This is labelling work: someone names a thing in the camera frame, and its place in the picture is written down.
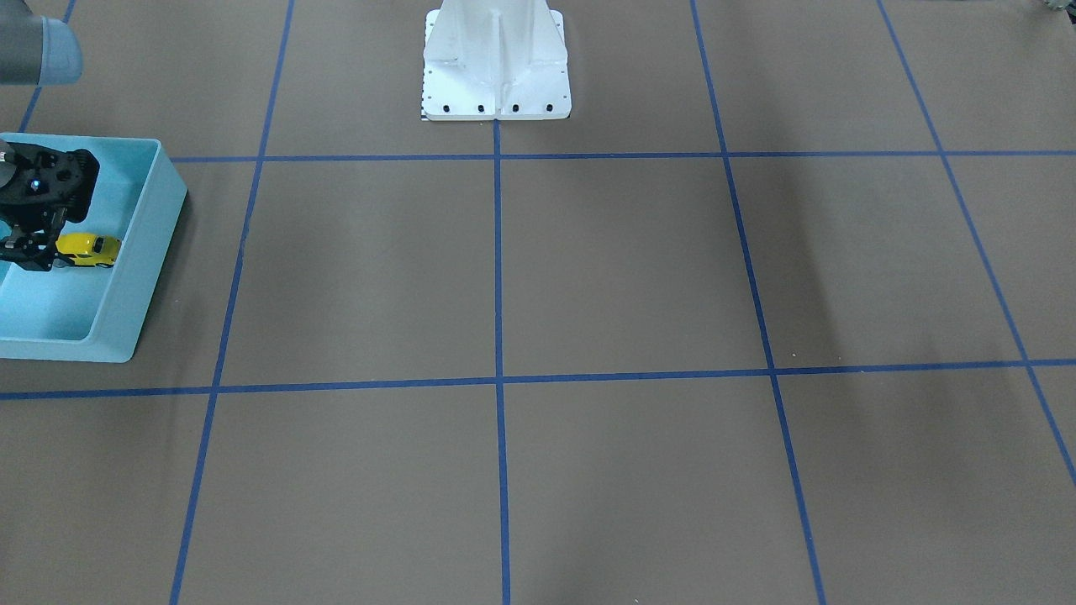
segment blue tape grid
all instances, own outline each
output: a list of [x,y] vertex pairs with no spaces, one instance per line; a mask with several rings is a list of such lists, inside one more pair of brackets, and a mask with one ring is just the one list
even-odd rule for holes
[[[497,418],[497,451],[498,451],[498,483],[500,494],[500,541],[501,541],[501,600],[504,605],[511,602],[511,565],[510,565],[510,533],[509,533],[509,491],[508,491],[508,459],[507,459],[507,434],[505,423],[505,385],[506,384],[534,384],[534,383],[555,383],[555,382],[589,382],[589,381],[622,381],[622,380],[680,380],[700,378],[745,378],[745,377],[768,377],[773,390],[774,402],[778,421],[781,426],[781,434],[784,441],[785,454],[789,463],[790,477],[793,491],[796,497],[796,505],[799,511],[801,524],[803,526],[804,541],[806,545],[811,573],[815,580],[817,599],[820,605],[825,605],[825,590],[822,581],[822,574],[815,551],[813,538],[810,529],[810,519],[807,510],[807,503],[804,497],[799,474],[796,465],[795,450],[792,442],[791,431],[784,413],[783,398],[781,396],[779,377],[782,376],[807,376],[824,374],[863,374],[863,372],[900,372],[900,371],[953,371],[969,369],[990,368],[1023,368],[1029,380],[1034,388],[1043,413],[1053,434],[1054,440],[1061,456],[1068,469],[1073,483],[1076,484],[1076,468],[1074,468],[1072,455],[1065,446],[1060,433],[1052,410],[1043,393],[1035,368],[1037,367],[1072,367],[1076,366],[1076,358],[1050,358],[1032,360],[1029,357],[1019,329],[1013,319],[1008,302],[1002,291],[1001,284],[994,273],[990,258],[982,240],[978,235],[978,229],[972,217],[971,211],[964,200],[960,184],[949,163],[949,157],[954,156],[1076,156],[1076,150],[993,150],[993,151],[960,151],[946,150],[934,126],[930,111],[919,89],[918,83],[911,72],[911,68],[901,45],[896,30],[890,19],[882,0],[875,0],[886,27],[892,39],[894,50],[901,60],[901,65],[908,79],[908,83],[915,93],[916,100],[923,114],[923,119],[934,140],[934,150],[922,151],[815,151],[815,152],[733,152],[730,151],[724,137],[724,128],[721,121],[721,112],[718,103],[718,96],[711,75],[709,58],[706,51],[705,39],[698,16],[696,0],[690,0],[692,18],[695,27],[695,34],[698,42],[699,58],[706,76],[707,90],[710,96],[710,104],[713,113],[714,128],[718,135],[720,151],[717,152],[627,152],[627,153],[561,153],[561,154],[508,154],[501,152],[501,131],[498,122],[493,123],[493,153],[492,154],[400,154],[400,155],[294,155],[294,156],[272,156],[267,155],[269,132],[272,127],[272,116],[275,108],[277,93],[280,87],[281,73],[287,54],[287,41],[291,31],[292,17],[295,9],[295,0],[288,0],[287,11],[284,19],[281,42],[277,57],[275,71],[272,86],[266,107],[266,116],[263,125],[261,140],[258,154],[254,156],[199,156],[199,157],[175,157],[173,161],[179,164],[188,163],[253,163],[255,165],[254,177],[251,183],[250,197],[247,199],[246,213],[243,220],[242,235],[240,237],[239,250],[236,256],[235,270],[232,273],[231,287],[228,297],[227,311],[225,313],[224,326],[222,328],[220,350],[216,365],[214,367],[213,382],[208,386],[188,388],[162,388],[162,389],[102,389],[102,390],[80,390],[80,391],[39,391],[39,392],[14,392],[0,393],[2,400],[28,400],[43,398],[94,398],[94,397],[121,397],[121,396],[167,396],[167,395],[209,395],[206,410],[206,419],[202,428],[201,440],[198,449],[198,459],[195,466],[194,479],[192,481],[190,496],[187,506],[187,513],[184,521],[183,535],[181,538],[180,551],[176,559],[175,574],[170,594],[170,605],[176,605],[182,589],[183,574],[186,565],[186,558],[190,545],[192,532],[194,529],[195,515],[197,511],[198,496],[201,487],[201,478],[204,472],[206,456],[209,450],[210,435],[213,426],[213,417],[216,408],[216,400],[220,394],[230,393],[271,393],[271,392],[309,392],[309,391],[331,391],[331,390],[369,390],[369,389],[421,389],[436,386],[464,386],[464,385],[493,385],[496,389],[496,418]],[[67,11],[63,15],[65,23],[69,22],[74,11],[76,0],[69,0]],[[37,108],[41,96],[41,88],[34,89],[33,95],[27,105],[26,112],[19,125],[19,131],[25,132]],[[824,366],[824,367],[802,367],[802,368],[779,368],[776,367],[773,351],[766,329],[765,313],[762,299],[759,295],[758,283],[754,276],[754,268],[751,262],[751,251],[748,242],[747,231],[744,226],[742,214],[739,206],[739,198],[736,192],[735,175],[732,169],[731,159],[751,157],[912,157],[925,156],[937,157],[945,167],[946,174],[952,186],[953,194],[960,205],[968,230],[975,242],[983,268],[993,286],[994,294],[1002,307],[1005,320],[1011,332],[1014,341],[1020,353],[1020,360],[1008,361],[986,361],[986,362],[957,362],[957,363],[934,363],[934,364],[888,364],[888,365],[860,365],[860,366]],[[528,375],[528,376],[506,376],[504,371],[504,309],[502,309],[502,239],[501,239],[501,164],[505,160],[529,160],[529,159],[677,159],[677,158],[716,158],[721,159],[728,185],[728,193],[736,217],[737,231],[740,239],[741,252],[744,255],[745,269],[748,275],[748,282],[751,287],[751,296],[754,302],[756,321],[759,324],[760,338],[766,358],[765,368],[744,368],[744,369],[716,369],[716,370],[689,370],[689,371],[654,371],[654,372],[607,372],[607,374],[564,374],[564,375]],[[231,321],[235,312],[236,300],[239,292],[239,283],[242,279],[243,258],[247,235],[250,234],[251,217],[254,212],[254,205],[257,200],[258,186],[260,183],[261,170],[266,163],[284,161],[438,161],[438,160],[477,160],[492,161],[494,170],[494,225],[495,225],[495,375],[492,377],[471,378],[447,378],[447,379],[414,379],[414,380],[371,380],[371,381],[341,381],[341,382],[315,382],[315,383],[285,383],[285,384],[245,384],[245,385],[223,385],[221,384],[224,372],[224,363],[227,356],[228,339],[231,332]]]

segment gray robot arm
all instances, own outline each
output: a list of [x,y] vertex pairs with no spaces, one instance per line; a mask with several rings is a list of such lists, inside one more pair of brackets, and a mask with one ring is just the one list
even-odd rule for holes
[[0,84],[71,84],[82,50],[68,25],[36,16],[25,0],[0,0]]

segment plastic tray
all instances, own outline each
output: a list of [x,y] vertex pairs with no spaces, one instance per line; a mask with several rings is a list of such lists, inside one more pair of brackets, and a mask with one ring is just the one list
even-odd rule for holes
[[[123,240],[111,269],[26,271],[0,261],[0,357],[130,360],[187,193],[160,141],[9,132],[0,138],[89,150],[101,163],[89,213],[63,233]],[[0,222],[0,237],[8,233]]]

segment yellow toy car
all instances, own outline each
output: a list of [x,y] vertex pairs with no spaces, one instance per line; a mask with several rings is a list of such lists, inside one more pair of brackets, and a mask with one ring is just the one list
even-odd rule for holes
[[59,255],[54,266],[112,267],[119,255],[119,240],[112,236],[66,234],[57,238]]

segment grid square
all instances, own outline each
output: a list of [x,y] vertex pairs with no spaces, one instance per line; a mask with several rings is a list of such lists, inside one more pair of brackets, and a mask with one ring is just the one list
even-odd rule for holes
[[766,379],[506,388],[512,602],[812,603]]
[[1028,354],[1076,357],[1076,158],[949,161]]
[[492,153],[489,123],[421,119],[423,31],[438,6],[296,2],[269,153]]
[[733,166],[778,366],[1019,358],[937,158]]
[[500,603],[494,390],[222,395],[181,603]]
[[934,149],[874,2],[710,1],[699,20],[731,151]]
[[29,129],[150,137],[172,157],[256,154],[285,13],[263,4],[80,4],[83,76],[44,89]]
[[506,372],[765,366],[720,160],[502,170]]
[[1023,369],[781,386],[830,603],[1072,602],[1076,498]]
[[494,374],[489,161],[270,163],[229,384]]
[[1076,149],[1076,37],[1042,2],[887,2],[950,150]]
[[564,14],[571,117],[506,124],[506,153],[719,149],[690,3],[549,5]]
[[179,164],[176,169],[189,194],[131,361],[0,360],[0,392],[202,386],[213,381],[254,167]]
[[1076,453],[1076,366],[1036,368],[1035,375],[1071,456]]
[[0,404],[0,602],[166,603],[206,397]]

